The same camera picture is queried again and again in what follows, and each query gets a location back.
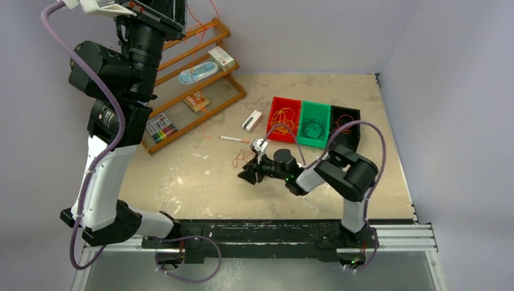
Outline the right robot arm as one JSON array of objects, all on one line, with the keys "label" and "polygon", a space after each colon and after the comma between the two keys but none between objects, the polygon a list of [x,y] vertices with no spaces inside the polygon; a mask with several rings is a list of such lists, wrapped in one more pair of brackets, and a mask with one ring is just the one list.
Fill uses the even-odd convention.
[{"label": "right robot arm", "polygon": [[255,156],[242,167],[238,178],[252,185],[264,178],[280,179],[295,196],[305,196],[328,184],[344,200],[341,241],[354,247],[364,239],[370,195],[383,174],[383,164],[377,167],[371,160],[340,144],[329,148],[310,166],[297,163],[289,149],[275,151],[272,158],[265,154],[263,147],[251,146],[251,149]]}]

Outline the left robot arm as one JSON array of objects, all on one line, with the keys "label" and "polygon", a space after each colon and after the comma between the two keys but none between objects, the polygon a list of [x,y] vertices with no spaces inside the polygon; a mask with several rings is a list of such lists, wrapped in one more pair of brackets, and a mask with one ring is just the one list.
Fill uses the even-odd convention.
[{"label": "left robot arm", "polygon": [[167,41],[185,35],[185,1],[81,1],[87,13],[113,18],[119,52],[83,41],[74,52],[92,70],[70,61],[69,83],[94,98],[88,131],[88,157],[81,191],[61,220],[83,228],[91,246],[121,243],[134,235],[153,236],[166,248],[181,232],[165,212],[139,210],[119,199],[127,166],[142,141],[152,112],[149,101]]}]

